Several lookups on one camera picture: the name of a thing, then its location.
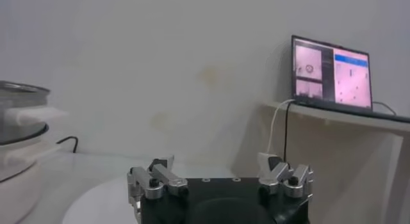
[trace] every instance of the rice cooker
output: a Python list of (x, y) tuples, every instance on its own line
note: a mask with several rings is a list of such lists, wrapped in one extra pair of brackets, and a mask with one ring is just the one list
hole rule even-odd
[(47, 106), (50, 90), (0, 81), (0, 220), (15, 224), (40, 196), (37, 159), (59, 147), (42, 140), (47, 121), (66, 112)]

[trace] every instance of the wall stain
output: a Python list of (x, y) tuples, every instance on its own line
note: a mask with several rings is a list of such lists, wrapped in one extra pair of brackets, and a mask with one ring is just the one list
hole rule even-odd
[(150, 126), (160, 132), (167, 133), (170, 131), (170, 114), (167, 112), (158, 112), (151, 117)]
[(218, 79), (220, 78), (220, 76), (218, 76), (219, 74), (220, 73), (218, 73), (218, 67), (214, 65), (208, 65), (197, 74), (197, 79), (203, 81), (207, 87), (214, 88), (216, 87)]
[(207, 65), (197, 75), (197, 79), (208, 88), (229, 88), (232, 83), (233, 65)]

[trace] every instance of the laptop screen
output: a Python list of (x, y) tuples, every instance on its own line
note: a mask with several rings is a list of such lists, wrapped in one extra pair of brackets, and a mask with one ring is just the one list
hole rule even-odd
[(372, 108), (367, 53), (296, 36), (292, 42), (295, 98)]

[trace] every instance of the screw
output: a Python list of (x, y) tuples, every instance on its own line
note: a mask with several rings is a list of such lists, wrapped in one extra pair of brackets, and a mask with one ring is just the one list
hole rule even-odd
[(299, 183), (299, 179), (297, 177), (291, 177), (288, 183), (291, 186), (297, 186), (297, 184)]
[(150, 188), (156, 188), (160, 185), (160, 181), (156, 178), (152, 178), (149, 180), (149, 187)]

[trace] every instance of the power cord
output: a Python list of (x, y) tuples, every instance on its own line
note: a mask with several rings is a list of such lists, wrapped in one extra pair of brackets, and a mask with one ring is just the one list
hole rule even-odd
[(68, 136), (66, 138), (61, 139), (60, 141), (57, 141), (56, 144), (61, 144), (64, 141), (67, 141), (69, 139), (74, 139), (76, 141), (76, 143), (74, 144), (74, 148), (72, 149), (72, 152), (75, 154), (77, 152), (77, 146), (78, 146), (78, 137), (76, 136)]
[(385, 104), (383, 102), (373, 101), (372, 104), (380, 104), (380, 105), (388, 108), (394, 115), (397, 115), (396, 111), (394, 111), (390, 106), (388, 106), (387, 104)]
[(276, 110), (275, 110), (274, 117), (272, 118), (272, 121), (271, 121), (271, 123), (270, 123), (270, 134), (269, 134), (268, 148), (267, 148), (267, 150), (266, 150), (266, 153), (267, 153), (267, 154), (269, 154), (270, 147), (272, 146), (272, 136), (273, 136), (273, 134), (274, 134), (274, 124), (275, 124), (275, 119), (276, 119), (276, 116), (277, 116), (277, 112), (280, 110), (280, 108), (281, 108), (283, 105), (285, 105), (285, 104), (287, 104), (287, 103), (290, 103), (290, 102), (293, 102), (293, 101), (295, 101), (295, 100), (293, 100), (293, 99), (286, 100), (286, 101), (280, 103), (280, 104), (277, 106)]
[(284, 120), (284, 146), (283, 146), (283, 161), (286, 163), (286, 152), (288, 149), (288, 115), (289, 115), (289, 108), (293, 102), (289, 102), (288, 106), (286, 107), (286, 116)]

